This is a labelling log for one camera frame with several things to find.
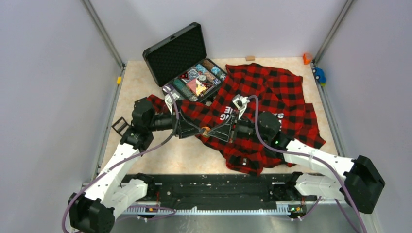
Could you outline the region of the red black plaid shirt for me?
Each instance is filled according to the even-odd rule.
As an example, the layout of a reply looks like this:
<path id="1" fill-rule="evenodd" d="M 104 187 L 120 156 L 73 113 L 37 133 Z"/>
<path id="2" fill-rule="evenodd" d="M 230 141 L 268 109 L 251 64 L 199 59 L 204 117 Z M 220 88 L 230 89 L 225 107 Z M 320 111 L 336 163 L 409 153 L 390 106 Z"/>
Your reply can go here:
<path id="1" fill-rule="evenodd" d="M 236 95 L 257 96 L 248 103 L 242 118 L 255 121 L 255 111 L 270 112 L 280 123 L 281 131 L 314 148 L 321 148 L 325 140 L 320 136 L 316 113 L 311 103 L 305 102 L 303 78 L 287 69 L 265 67 L 256 63 L 227 65 L 227 76 L 211 105 L 189 100 L 178 100 L 178 109 L 185 119 L 200 127 L 215 127 L 227 120 L 236 107 Z M 239 138 L 233 143 L 200 136 L 205 146 L 219 151 L 228 169 L 257 176 L 264 168 L 281 165 L 282 160 L 268 152 L 257 138 Z"/>

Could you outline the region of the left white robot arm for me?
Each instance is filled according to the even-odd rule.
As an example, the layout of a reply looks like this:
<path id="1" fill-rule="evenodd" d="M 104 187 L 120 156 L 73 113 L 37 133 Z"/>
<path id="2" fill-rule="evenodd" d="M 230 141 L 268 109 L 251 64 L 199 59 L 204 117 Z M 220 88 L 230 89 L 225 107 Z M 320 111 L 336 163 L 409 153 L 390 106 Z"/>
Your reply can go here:
<path id="1" fill-rule="evenodd" d="M 135 101 L 132 121 L 117 148 L 98 176 L 73 193 L 64 212 L 66 220 L 78 233 L 108 233 L 116 219 L 138 199 L 151 200 L 156 188 L 147 178 L 134 178 L 122 186 L 131 167 L 145 154 L 165 145 L 175 135 L 185 138 L 202 129 L 183 116 L 173 98 L 165 99 L 167 113 L 158 114 L 148 98 Z"/>

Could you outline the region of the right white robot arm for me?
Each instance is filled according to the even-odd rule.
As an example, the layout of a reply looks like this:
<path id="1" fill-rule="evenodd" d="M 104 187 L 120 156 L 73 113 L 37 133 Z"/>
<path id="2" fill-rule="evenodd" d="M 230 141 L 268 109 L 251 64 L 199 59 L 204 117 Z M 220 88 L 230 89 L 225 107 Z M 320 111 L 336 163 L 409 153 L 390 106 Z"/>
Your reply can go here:
<path id="1" fill-rule="evenodd" d="M 264 148 L 272 157 L 315 171 L 316 175 L 293 176 L 285 186 L 285 194 L 291 200 L 323 196 L 344 200 L 359 212 L 371 214 L 385 187 L 383 177 L 368 157 L 340 157 L 308 146 L 281 132 L 280 122 L 269 112 L 260 113 L 257 123 L 233 114 L 207 134 L 228 143 L 236 139 L 263 139 Z"/>

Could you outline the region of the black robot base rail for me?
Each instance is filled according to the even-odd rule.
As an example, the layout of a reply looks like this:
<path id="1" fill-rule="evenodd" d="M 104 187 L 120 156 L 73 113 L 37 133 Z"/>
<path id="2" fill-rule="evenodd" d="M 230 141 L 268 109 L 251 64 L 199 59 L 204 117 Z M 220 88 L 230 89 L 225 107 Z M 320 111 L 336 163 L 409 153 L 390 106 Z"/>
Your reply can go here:
<path id="1" fill-rule="evenodd" d="M 126 182 L 143 178 L 148 192 L 136 201 L 140 205 L 158 205 L 175 210 L 250 213 L 252 211 L 284 210 L 281 204 L 303 204 L 317 200 L 302 196 L 292 186 L 292 174 L 135 174 Z"/>

